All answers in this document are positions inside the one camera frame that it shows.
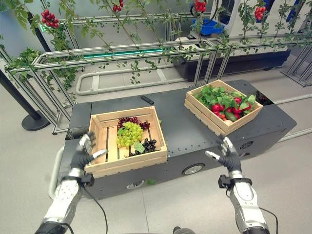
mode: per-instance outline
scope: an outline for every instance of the silver robotic forearm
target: silver robotic forearm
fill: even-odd
[[[68,175],[70,176],[71,174],[77,174],[77,169],[72,169]],[[62,180],[55,190],[54,200],[43,222],[70,224],[73,221],[76,206],[81,198],[81,189],[76,179]]]
[[[229,173],[230,179],[243,178],[241,171]],[[236,224],[240,233],[251,227],[262,227],[268,230],[267,223],[257,204],[257,194],[248,182],[237,180],[230,193],[230,200],[235,209]]]

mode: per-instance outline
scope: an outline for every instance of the stanchion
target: stanchion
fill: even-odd
[[[21,125],[27,131],[36,131],[50,124],[40,111],[36,111],[27,100],[19,93],[14,85],[9,81],[5,74],[0,70],[0,83],[9,92],[9,94],[24,108],[29,114],[26,116]]]

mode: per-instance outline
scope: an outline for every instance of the black platform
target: black platform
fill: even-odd
[[[272,147],[296,125],[291,117],[248,82],[237,80],[227,83],[247,95],[256,94],[257,101],[265,105],[254,120],[228,135],[242,159],[251,158]],[[124,193],[128,191],[127,185],[140,180],[153,179],[159,183],[174,179],[183,176],[182,171],[196,163],[203,163],[204,170],[219,166],[204,155],[207,149],[220,153],[218,138],[184,107],[185,94],[190,89],[147,95],[155,102],[157,115],[162,120],[161,128],[168,148],[167,162],[97,178],[94,187],[90,188],[93,195],[101,198]],[[67,172],[79,137],[88,130],[90,115],[146,106],[150,105],[140,96],[74,106],[69,132],[76,139],[65,143],[59,177]]]

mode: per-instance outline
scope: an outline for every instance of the black cable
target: black cable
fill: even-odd
[[[47,231],[45,234],[49,234],[50,231],[52,231],[53,229],[55,229],[55,228],[57,228],[59,226],[62,226],[62,225],[67,226],[68,229],[70,230],[70,233],[74,234],[74,231],[73,231],[72,227],[68,223],[59,223],[59,224],[55,225],[53,228],[51,228],[49,231]]]
[[[91,195],[91,193],[83,186],[83,189],[85,190],[85,192],[96,202],[96,204],[101,208],[101,210],[103,211],[104,217],[105,217],[105,223],[106,223],[106,234],[108,232],[108,224],[107,224],[107,218],[106,218],[106,213],[103,209],[103,207],[99,204],[99,202]]]
[[[226,195],[228,198],[230,198],[230,196],[228,195],[228,191],[229,191],[229,189],[226,189],[225,195]]]
[[[263,210],[263,211],[266,211],[266,212],[272,214],[272,215],[275,217],[275,220],[276,220],[276,234],[278,234],[278,219],[277,219],[277,216],[276,216],[273,212],[271,212],[271,211],[268,211],[268,210],[263,209],[263,208],[261,208],[261,207],[259,207],[259,208],[260,208],[261,210]]]
[[[213,16],[207,22],[205,22],[203,24],[207,24],[207,23],[210,23],[211,21],[213,21],[214,17],[216,16],[216,14],[218,12],[218,6],[219,6],[219,0],[216,0],[216,6],[215,6],[215,11],[214,11]]]

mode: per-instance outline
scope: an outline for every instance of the planter box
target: planter box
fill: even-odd
[[[158,151],[128,157],[129,152],[134,153],[135,151],[133,146],[129,149],[117,147],[118,118],[134,116],[141,122],[148,121],[150,123],[150,128],[144,130],[142,136],[143,139],[155,139],[157,141],[155,146]],[[154,106],[91,115],[89,131],[93,131],[96,134],[96,145],[93,147],[92,153],[101,149],[108,149],[107,155],[99,156],[85,167],[85,171],[92,173],[94,178],[167,161],[167,147]]]
[[[207,84],[206,86],[209,86],[209,85],[213,87],[223,87],[224,90],[229,93],[232,91],[237,91],[241,93],[237,89],[229,86],[228,84],[224,83],[221,80],[216,80],[214,82]],[[189,109],[198,119],[200,119],[200,121],[202,121],[217,136],[218,135],[226,136],[229,133],[238,129],[239,127],[243,126],[244,124],[248,123],[249,121],[251,121],[252,119],[256,117],[256,115],[259,113],[259,111],[262,108],[262,105],[260,103],[255,102],[256,107],[252,112],[250,112],[249,114],[243,116],[242,118],[228,125],[194,97],[195,94],[199,93],[202,87],[203,86],[193,89],[191,91],[188,91],[186,93],[184,106],[187,109]]]

